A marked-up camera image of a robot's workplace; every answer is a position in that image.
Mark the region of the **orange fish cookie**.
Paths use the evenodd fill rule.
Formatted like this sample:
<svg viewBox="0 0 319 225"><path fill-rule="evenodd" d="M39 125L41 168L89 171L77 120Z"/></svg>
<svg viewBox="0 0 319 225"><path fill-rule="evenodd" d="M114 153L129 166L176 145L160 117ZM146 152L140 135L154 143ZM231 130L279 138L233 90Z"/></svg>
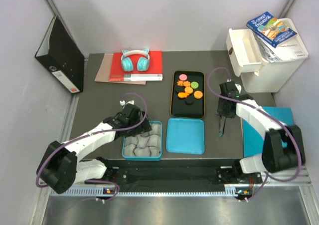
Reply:
<svg viewBox="0 0 319 225"><path fill-rule="evenodd" d="M185 93L185 92L179 92L178 93L178 98L184 99L187 98L189 96L189 94Z"/></svg>

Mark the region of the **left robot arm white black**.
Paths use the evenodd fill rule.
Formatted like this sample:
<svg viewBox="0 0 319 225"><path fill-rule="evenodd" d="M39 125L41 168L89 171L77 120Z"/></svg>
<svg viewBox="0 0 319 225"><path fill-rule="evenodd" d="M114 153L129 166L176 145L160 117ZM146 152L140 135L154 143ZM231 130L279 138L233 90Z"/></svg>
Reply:
<svg viewBox="0 0 319 225"><path fill-rule="evenodd" d="M36 171L36 180L43 181L57 194L66 192L74 184L88 180L108 183L113 171L103 158L83 159L98 148L120 137L133 137L151 131L146 111L132 103L121 112L108 117L92 130L64 143L51 142Z"/></svg>

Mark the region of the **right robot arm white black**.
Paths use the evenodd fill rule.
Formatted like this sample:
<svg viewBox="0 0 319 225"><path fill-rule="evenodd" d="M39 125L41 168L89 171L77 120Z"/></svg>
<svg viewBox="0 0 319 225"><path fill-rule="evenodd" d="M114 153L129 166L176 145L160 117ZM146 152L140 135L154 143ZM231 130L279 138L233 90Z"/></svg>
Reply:
<svg viewBox="0 0 319 225"><path fill-rule="evenodd" d="M240 94L234 81L228 80L219 87L217 115L221 119L240 117L263 139L260 154L233 163L234 180L244 183L253 173L273 174L291 168L296 168L299 174L306 161L301 129L272 117L250 95Z"/></svg>

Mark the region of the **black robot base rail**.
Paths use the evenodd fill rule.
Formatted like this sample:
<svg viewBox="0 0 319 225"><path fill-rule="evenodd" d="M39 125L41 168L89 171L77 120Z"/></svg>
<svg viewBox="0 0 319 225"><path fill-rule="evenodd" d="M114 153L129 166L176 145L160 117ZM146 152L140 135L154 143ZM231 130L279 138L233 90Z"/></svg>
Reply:
<svg viewBox="0 0 319 225"><path fill-rule="evenodd" d="M261 184L260 174L235 176L232 159L162 159L160 161L106 160L103 181L120 186L121 192L221 192L226 185L247 189Z"/></svg>

